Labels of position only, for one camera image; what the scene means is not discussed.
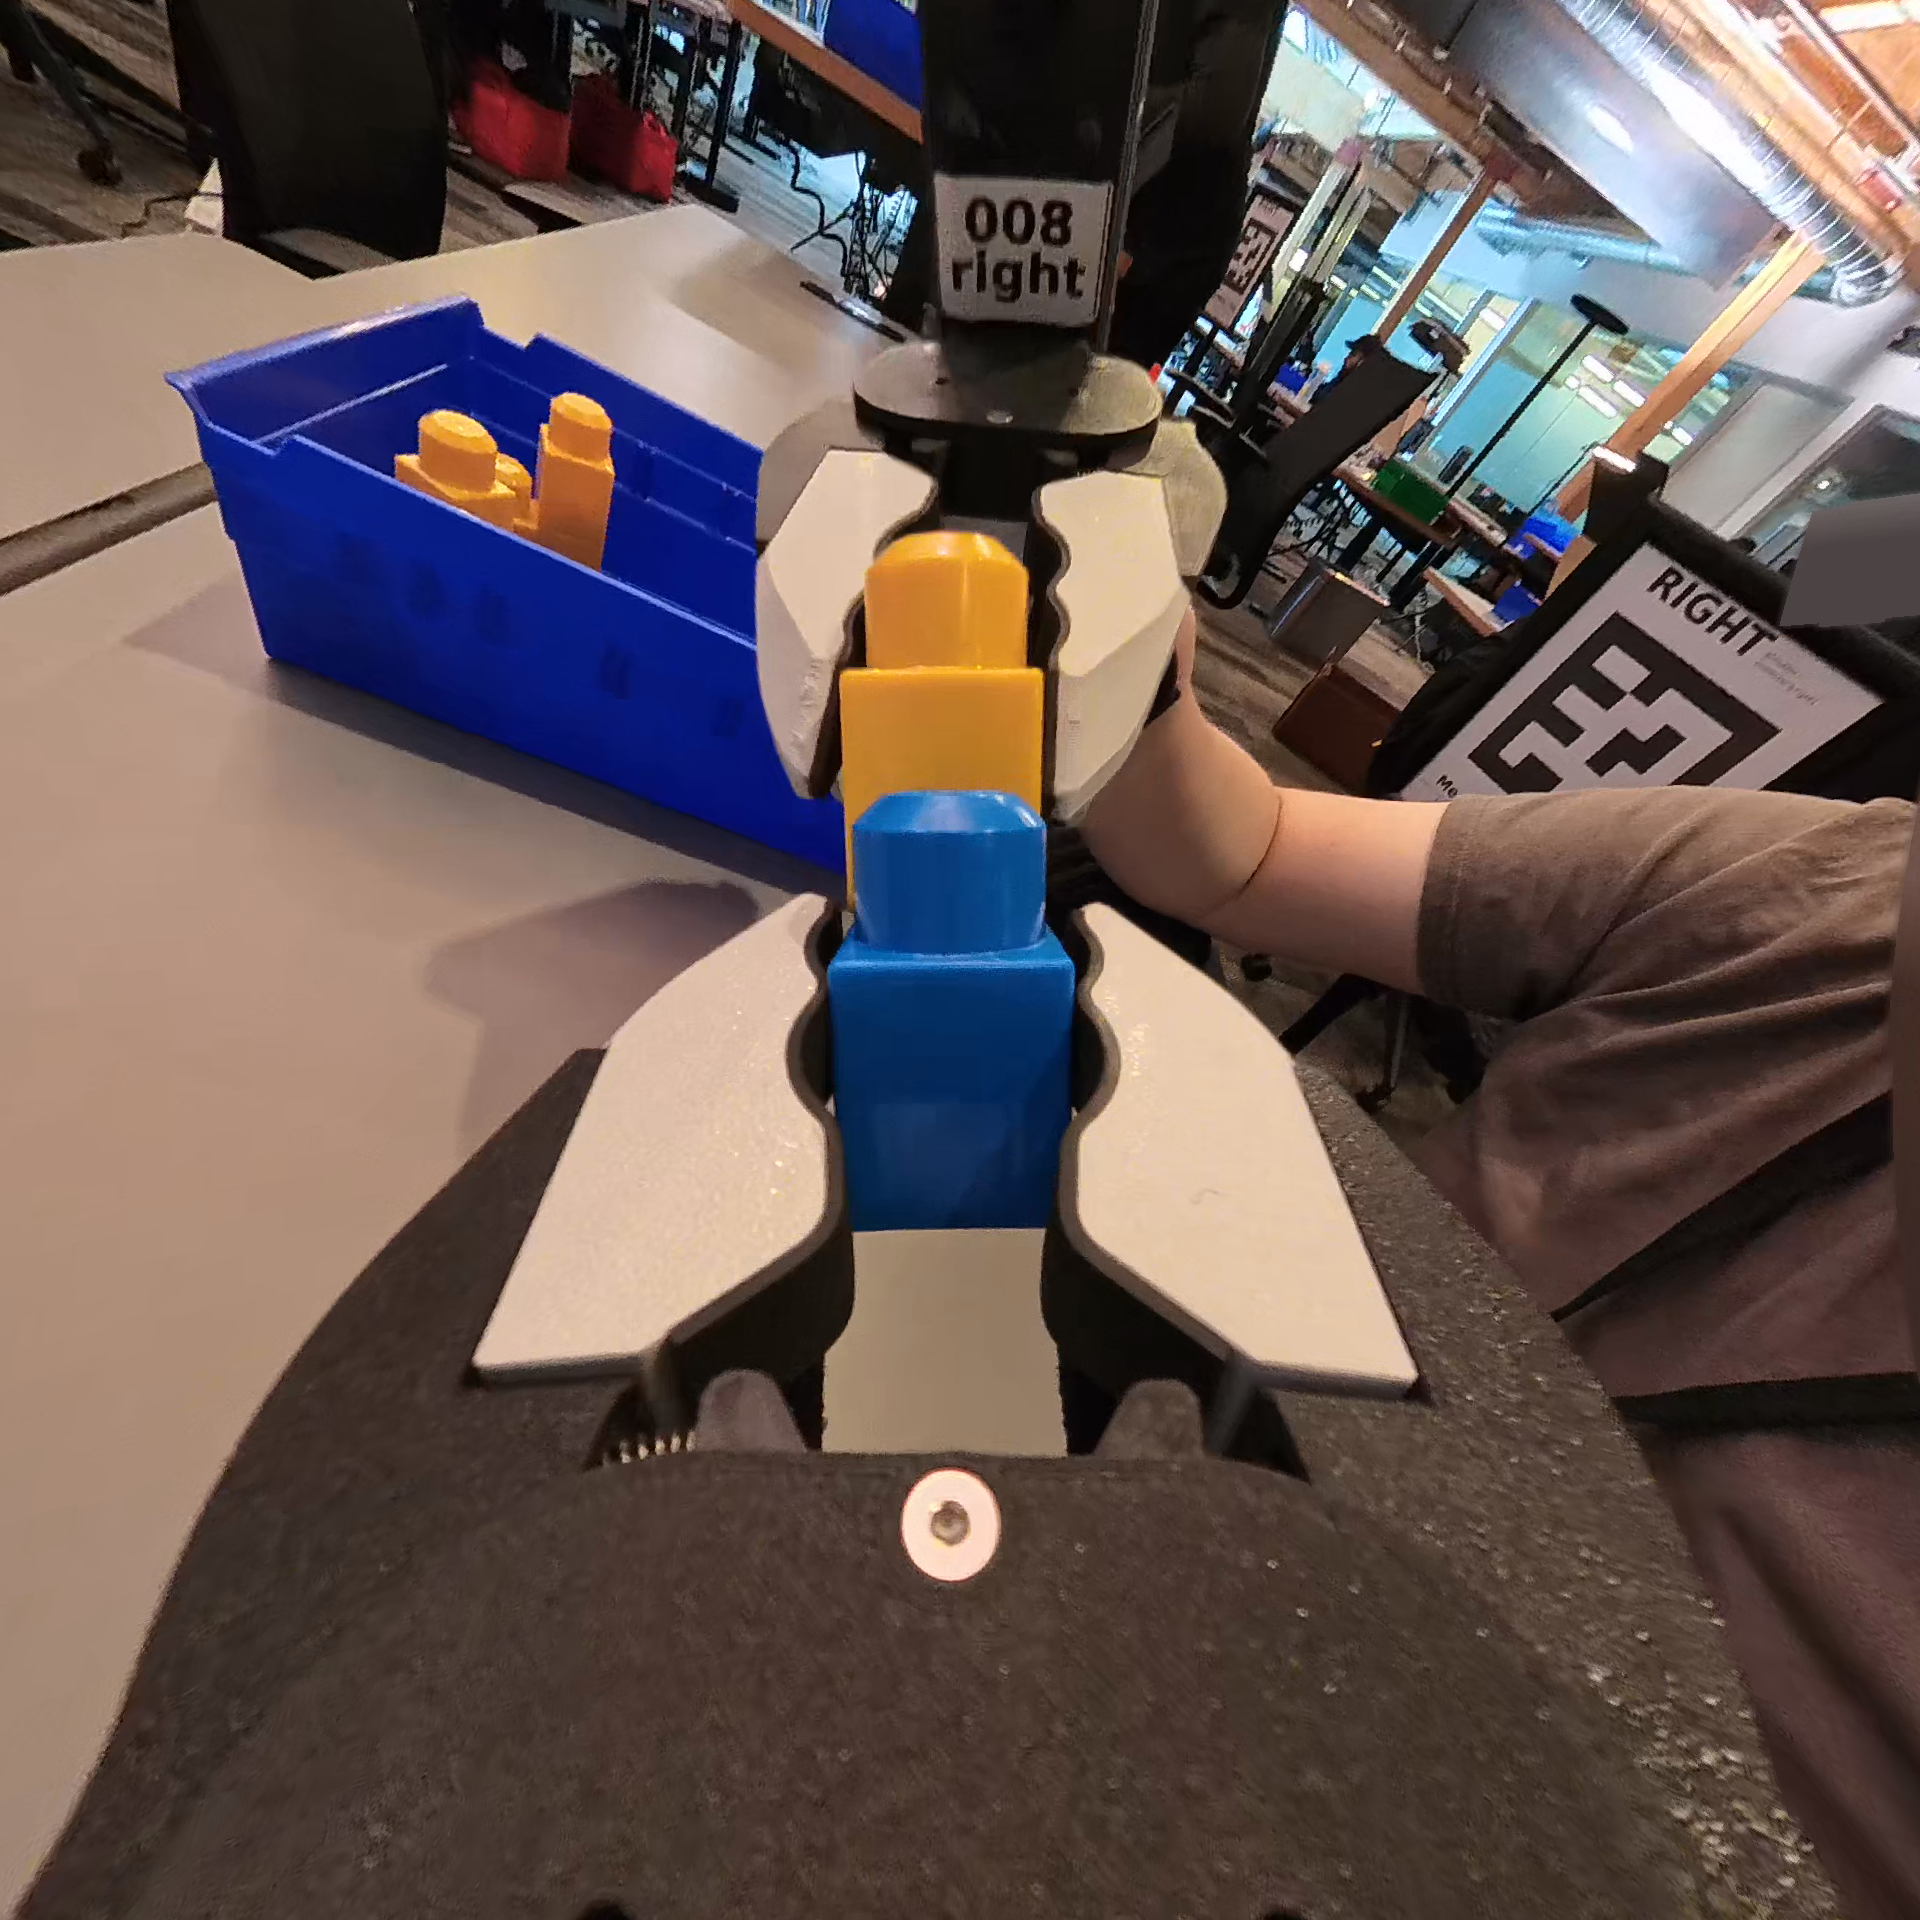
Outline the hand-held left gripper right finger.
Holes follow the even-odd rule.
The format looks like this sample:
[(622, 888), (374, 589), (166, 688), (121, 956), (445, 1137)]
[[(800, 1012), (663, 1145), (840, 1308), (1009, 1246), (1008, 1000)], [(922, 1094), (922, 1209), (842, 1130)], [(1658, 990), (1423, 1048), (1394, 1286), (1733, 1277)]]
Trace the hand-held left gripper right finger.
[(1198, 1360), (1264, 1388), (1400, 1402), (1416, 1360), (1293, 1061), (1206, 971), (1096, 904), (1073, 1002), (1073, 1112), (1048, 1227), (1048, 1326), (1120, 1394)]

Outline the brown cardboard box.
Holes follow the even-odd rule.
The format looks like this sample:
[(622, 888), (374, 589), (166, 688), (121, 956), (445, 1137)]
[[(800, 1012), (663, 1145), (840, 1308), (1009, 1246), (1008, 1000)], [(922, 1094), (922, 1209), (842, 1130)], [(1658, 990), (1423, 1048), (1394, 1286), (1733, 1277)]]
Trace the brown cardboard box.
[(1352, 661), (1327, 661), (1291, 697), (1271, 737), (1317, 774), (1359, 793), (1402, 704), (1391, 688), (1352, 673)]

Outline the black office chair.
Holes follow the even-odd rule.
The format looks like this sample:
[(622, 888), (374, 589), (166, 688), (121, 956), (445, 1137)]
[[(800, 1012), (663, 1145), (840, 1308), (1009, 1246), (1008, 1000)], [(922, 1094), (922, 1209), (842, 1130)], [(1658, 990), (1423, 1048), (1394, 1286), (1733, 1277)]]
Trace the black office chair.
[(1425, 396), (1432, 373), (1377, 353), (1288, 420), (1274, 417), (1265, 400), (1251, 414), (1235, 414), (1201, 396), (1189, 376), (1167, 373), (1167, 382), (1191, 396), (1186, 420), (1227, 488), (1227, 508), (1194, 589), (1210, 608), (1234, 610), (1251, 589), (1288, 515), (1361, 444)]
[(447, 107), (406, 2), (168, 2), (195, 165), (222, 237), (310, 278), (433, 256)]

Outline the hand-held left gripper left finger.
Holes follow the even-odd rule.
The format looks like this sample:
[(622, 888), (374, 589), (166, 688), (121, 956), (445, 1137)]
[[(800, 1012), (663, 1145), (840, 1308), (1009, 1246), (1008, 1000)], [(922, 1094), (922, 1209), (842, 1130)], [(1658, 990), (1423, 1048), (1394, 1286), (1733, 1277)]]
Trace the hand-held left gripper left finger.
[(794, 897), (666, 981), (605, 1048), (491, 1316), (489, 1382), (782, 1382), (855, 1298), (827, 1098), (840, 912)]

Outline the person's brown shirt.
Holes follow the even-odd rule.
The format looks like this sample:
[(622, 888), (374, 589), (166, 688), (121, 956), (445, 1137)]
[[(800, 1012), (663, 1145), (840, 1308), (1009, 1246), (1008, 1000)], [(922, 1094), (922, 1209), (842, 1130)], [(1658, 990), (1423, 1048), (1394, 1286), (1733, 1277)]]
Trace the person's brown shirt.
[(1418, 926), (1423, 993), (1505, 1025), (1418, 1164), (1638, 1437), (1848, 1915), (1917, 1907), (1911, 834), (1906, 800), (1455, 800)]

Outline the wooden work desk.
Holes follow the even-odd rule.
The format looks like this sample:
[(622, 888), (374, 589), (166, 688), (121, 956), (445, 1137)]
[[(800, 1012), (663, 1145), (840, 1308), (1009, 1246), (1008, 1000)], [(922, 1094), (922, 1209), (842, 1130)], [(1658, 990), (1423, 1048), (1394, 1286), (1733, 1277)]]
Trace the wooden work desk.
[(867, 117), (882, 121), (901, 137), (920, 142), (920, 113), (874, 76), (827, 49), (825, 40), (794, 16), (759, 2), (723, 2), (723, 11), (747, 34), (773, 46), (782, 58), (802, 66), (810, 78)]

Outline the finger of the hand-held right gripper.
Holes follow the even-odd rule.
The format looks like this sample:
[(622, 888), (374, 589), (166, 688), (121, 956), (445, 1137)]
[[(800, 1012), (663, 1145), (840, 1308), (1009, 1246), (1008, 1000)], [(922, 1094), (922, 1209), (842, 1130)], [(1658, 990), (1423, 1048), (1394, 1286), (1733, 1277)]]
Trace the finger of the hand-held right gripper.
[(835, 682), (855, 652), (867, 568), (936, 506), (929, 472), (885, 448), (768, 448), (755, 482), (759, 704), (802, 800), (838, 768)]
[(1189, 610), (1158, 478), (1083, 472), (1037, 493), (1059, 565), (1046, 587), (1046, 816), (1079, 824), (1146, 726)]

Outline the blue storage bin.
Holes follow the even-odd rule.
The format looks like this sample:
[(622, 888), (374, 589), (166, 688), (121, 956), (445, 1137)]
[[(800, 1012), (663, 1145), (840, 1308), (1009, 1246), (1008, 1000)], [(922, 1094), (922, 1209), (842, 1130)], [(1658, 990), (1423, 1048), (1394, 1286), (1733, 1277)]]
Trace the blue storage bin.
[(822, 44), (903, 102), (920, 107), (915, 4), (831, 0), (822, 24)]

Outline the person's right forearm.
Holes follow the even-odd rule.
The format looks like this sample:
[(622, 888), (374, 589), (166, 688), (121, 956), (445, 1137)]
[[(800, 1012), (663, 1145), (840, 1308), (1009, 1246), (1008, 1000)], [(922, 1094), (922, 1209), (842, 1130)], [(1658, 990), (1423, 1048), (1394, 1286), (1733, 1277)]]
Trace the person's right forearm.
[(1273, 785), (1191, 697), (1183, 848), (1146, 901), (1225, 945), (1416, 993), (1418, 926), (1443, 803), (1358, 800)]

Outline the person's right hand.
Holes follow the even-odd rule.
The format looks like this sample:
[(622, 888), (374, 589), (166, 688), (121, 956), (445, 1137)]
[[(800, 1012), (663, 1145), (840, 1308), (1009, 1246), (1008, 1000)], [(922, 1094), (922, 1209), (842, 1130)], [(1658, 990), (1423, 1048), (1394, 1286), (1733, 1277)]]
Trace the person's right hand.
[(1181, 797), (1181, 752), (1193, 707), (1189, 684), (1194, 641), (1194, 608), (1183, 601), (1139, 726), (1111, 768), (1094, 774), (1087, 793), (1046, 826), (1048, 901), (1065, 901), (1073, 888), (1137, 878), (1146, 883), (1146, 901), (1158, 901), (1155, 890), (1183, 848), (1181, 832), (1191, 812)]

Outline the blue two-stud building block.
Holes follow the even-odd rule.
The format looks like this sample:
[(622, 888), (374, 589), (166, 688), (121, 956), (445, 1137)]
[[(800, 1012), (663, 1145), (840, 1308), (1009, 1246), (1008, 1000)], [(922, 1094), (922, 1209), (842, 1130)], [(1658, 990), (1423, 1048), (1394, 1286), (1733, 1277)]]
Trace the blue two-stud building block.
[(1001, 792), (903, 792), (856, 819), (851, 856), (827, 970), (851, 1232), (1041, 1229), (1073, 968), (1046, 924), (1039, 816)]

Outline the grey waste bin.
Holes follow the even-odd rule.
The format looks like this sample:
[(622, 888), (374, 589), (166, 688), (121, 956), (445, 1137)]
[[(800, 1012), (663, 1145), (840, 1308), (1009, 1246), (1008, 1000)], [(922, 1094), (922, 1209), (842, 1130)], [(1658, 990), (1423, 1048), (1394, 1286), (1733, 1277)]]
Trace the grey waste bin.
[(1318, 670), (1343, 659), (1385, 612), (1389, 605), (1375, 587), (1309, 560), (1264, 629), (1285, 654)]

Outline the black and white marker sign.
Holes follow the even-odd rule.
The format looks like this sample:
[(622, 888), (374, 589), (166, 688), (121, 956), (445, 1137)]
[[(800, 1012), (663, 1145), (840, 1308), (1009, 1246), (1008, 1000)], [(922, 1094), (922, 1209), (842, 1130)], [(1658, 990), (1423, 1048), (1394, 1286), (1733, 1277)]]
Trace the black and white marker sign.
[(1782, 601), (1775, 577), (1721, 542), (1610, 542), (1498, 632), (1474, 673), (1425, 684), (1367, 789), (1907, 793), (1915, 661), (1873, 634), (1791, 636), (1775, 622)]

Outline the blue plastic bin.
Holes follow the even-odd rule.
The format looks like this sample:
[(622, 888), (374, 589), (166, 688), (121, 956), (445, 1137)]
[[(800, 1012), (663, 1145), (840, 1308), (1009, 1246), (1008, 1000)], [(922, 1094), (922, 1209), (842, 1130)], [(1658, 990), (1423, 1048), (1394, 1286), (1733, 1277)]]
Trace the blue plastic bin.
[[(541, 333), (445, 298), (174, 370), (262, 652), (409, 714), (838, 869), (835, 797), (789, 782), (754, 656), (760, 450)], [(421, 417), (522, 464), (559, 393), (600, 402), (598, 571), (406, 490)]]

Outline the red storage crate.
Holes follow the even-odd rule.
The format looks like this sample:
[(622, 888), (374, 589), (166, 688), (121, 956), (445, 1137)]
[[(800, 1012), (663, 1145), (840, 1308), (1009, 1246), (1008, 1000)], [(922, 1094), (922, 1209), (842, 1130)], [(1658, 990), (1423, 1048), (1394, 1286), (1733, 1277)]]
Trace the red storage crate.
[(449, 121), (475, 157), (511, 180), (546, 185), (569, 173), (570, 101), (541, 102), (496, 61), (467, 65), (451, 90)]
[(570, 84), (569, 168), (632, 200), (670, 203), (680, 148), (653, 110), (631, 105), (607, 76), (589, 74)]

